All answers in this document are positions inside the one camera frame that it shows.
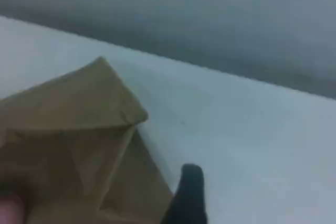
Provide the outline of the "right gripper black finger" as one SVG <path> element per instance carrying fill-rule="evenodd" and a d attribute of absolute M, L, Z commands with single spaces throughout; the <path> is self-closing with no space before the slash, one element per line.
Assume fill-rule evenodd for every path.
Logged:
<path fill-rule="evenodd" d="M 207 223 L 204 174 L 200 166 L 182 166 L 179 185 L 161 223 Z"/>

